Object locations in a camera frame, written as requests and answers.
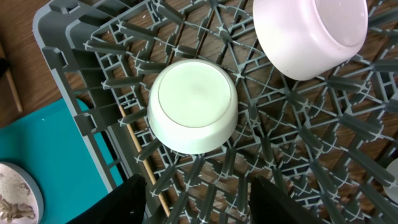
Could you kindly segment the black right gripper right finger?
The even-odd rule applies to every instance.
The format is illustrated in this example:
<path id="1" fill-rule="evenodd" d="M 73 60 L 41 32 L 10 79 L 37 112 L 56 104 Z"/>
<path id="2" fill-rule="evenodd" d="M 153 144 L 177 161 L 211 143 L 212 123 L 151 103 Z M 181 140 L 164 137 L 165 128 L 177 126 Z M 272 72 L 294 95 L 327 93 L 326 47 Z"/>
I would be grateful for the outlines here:
<path id="1" fill-rule="evenodd" d="M 251 182 L 250 223 L 321 224 L 322 221 L 263 176 Z"/>

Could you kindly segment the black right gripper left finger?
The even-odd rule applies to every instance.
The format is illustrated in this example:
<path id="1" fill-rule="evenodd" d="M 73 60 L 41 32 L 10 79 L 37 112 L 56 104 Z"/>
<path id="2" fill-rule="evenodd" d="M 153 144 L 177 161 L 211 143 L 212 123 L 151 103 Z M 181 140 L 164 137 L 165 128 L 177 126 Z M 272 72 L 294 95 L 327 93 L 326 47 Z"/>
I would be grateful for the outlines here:
<path id="1" fill-rule="evenodd" d="M 146 209 L 146 180 L 134 174 L 67 224 L 142 223 Z"/>

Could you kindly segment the pink bowl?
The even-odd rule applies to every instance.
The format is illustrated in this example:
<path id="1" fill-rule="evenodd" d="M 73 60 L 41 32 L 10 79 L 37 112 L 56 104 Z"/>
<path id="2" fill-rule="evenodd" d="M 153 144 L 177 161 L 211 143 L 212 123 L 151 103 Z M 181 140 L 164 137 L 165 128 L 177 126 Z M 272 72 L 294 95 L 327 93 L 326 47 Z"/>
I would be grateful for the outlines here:
<path id="1" fill-rule="evenodd" d="M 265 55 L 294 80 L 352 58 L 368 30 L 365 0 L 254 0 L 252 16 Z"/>

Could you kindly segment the white bowl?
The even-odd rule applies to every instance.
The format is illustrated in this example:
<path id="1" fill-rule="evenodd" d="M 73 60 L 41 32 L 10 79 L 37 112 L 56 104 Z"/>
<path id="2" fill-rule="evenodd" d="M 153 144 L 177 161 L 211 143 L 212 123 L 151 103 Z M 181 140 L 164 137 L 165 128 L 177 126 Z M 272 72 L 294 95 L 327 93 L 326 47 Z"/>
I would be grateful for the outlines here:
<path id="1" fill-rule="evenodd" d="M 182 154 L 203 154 L 232 136 L 238 94 L 221 67 L 200 59 L 182 60 L 165 67 L 155 79 L 147 116 L 163 145 Z"/>

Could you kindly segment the wooden chopstick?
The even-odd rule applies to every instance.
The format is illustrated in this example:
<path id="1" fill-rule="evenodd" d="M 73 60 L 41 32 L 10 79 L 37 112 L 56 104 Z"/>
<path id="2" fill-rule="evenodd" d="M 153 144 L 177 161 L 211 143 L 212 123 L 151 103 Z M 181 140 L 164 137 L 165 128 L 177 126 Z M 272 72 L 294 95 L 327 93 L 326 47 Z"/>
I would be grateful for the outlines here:
<path id="1" fill-rule="evenodd" d="M 120 110 L 120 112 L 122 114 L 122 117 L 124 118 L 126 116 L 126 113 L 124 111 L 124 108 L 121 105 L 119 105 L 119 110 Z M 139 140 L 135 136 L 133 128 L 132 128 L 132 126 L 130 124 L 127 124 L 127 129 L 129 131 L 130 136 L 132 137 L 132 140 L 134 142 L 134 145 L 135 145 L 137 151 L 141 152 L 142 151 L 141 144 L 139 143 Z M 146 173 L 149 176 L 149 179 L 150 179 L 152 185 L 154 185 L 156 183 L 155 175 L 154 175 L 152 169 L 150 168 L 150 165 L 149 165 L 149 163 L 148 163 L 148 161 L 146 159 L 144 159 L 143 165 L 145 167 Z M 165 197 L 163 196 L 162 193 L 160 193 L 158 195 L 158 198 L 159 198 L 159 200 L 161 202 L 161 205 L 162 205 L 162 207 L 164 209 L 165 214 L 169 217 L 170 216 L 170 209 L 169 209 L 169 206 L 167 205 Z"/>
<path id="2" fill-rule="evenodd" d="M 19 98 L 19 94 L 17 92 L 17 88 L 11 74 L 10 63 L 6 58 L 6 54 L 4 53 L 4 48 L 2 45 L 1 45 L 1 77 L 6 77 L 6 80 L 11 89 L 12 97 L 16 104 L 16 108 L 19 113 L 22 113 L 23 112 L 22 103 Z"/>

